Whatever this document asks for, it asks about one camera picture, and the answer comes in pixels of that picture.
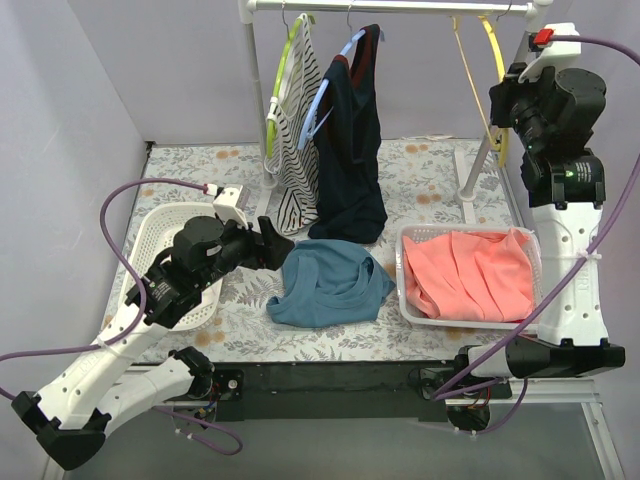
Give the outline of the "blue tank top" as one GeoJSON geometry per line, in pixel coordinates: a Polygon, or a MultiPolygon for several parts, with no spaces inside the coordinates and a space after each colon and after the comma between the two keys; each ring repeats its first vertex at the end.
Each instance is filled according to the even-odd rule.
{"type": "Polygon", "coordinates": [[[299,328],[370,322],[395,282],[362,246],[343,240],[305,240],[282,268],[285,292],[266,304],[271,320],[299,328]]]}

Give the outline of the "yellow hanger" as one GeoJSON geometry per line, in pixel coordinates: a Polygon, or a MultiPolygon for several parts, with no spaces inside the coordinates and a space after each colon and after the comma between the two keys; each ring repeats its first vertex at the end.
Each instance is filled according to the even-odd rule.
{"type": "MultiPolygon", "coordinates": [[[[484,28],[485,34],[487,36],[487,40],[489,42],[489,46],[492,51],[495,69],[497,74],[498,81],[502,81],[506,74],[505,63],[502,56],[501,47],[498,41],[496,27],[487,16],[478,16],[477,19],[480,21],[481,25],[484,28]]],[[[507,129],[497,129],[492,130],[489,126],[488,116],[482,106],[482,102],[480,100],[480,96],[478,94],[466,54],[464,52],[463,44],[459,35],[459,26],[460,21],[457,16],[451,17],[452,21],[452,30],[455,36],[456,44],[458,47],[458,51],[462,60],[462,64],[464,67],[464,71],[471,89],[471,93],[473,95],[476,107],[478,109],[480,118],[482,120],[482,124],[484,126],[485,133],[489,139],[489,147],[490,151],[498,154],[497,166],[499,168],[503,168],[506,165],[508,158],[508,149],[509,149],[509,133],[507,129]]]]}

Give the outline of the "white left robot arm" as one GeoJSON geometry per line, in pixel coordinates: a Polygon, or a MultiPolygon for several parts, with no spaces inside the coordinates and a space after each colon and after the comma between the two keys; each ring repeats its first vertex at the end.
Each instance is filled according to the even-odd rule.
{"type": "Polygon", "coordinates": [[[11,402],[40,446],[64,470],[90,460],[119,426],[175,397],[207,397],[213,363],[194,347],[133,380],[120,378],[202,301],[205,289],[238,267],[278,270],[294,247],[266,216],[253,231],[234,220],[189,219],[129,290],[109,325],[55,380],[11,402]]]}

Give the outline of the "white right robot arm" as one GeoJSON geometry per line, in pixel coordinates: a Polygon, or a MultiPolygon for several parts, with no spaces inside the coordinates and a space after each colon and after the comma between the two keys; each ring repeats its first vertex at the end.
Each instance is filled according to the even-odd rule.
{"type": "Polygon", "coordinates": [[[512,129],[524,147],[521,178],[541,248],[537,331],[461,348],[450,370],[423,380],[433,400],[475,397],[502,379],[585,377],[625,363],[602,317],[592,244],[604,231],[606,189],[604,166],[587,143],[606,84],[591,71],[554,66],[527,78],[527,67],[512,64],[489,95],[492,125],[512,129]]]}

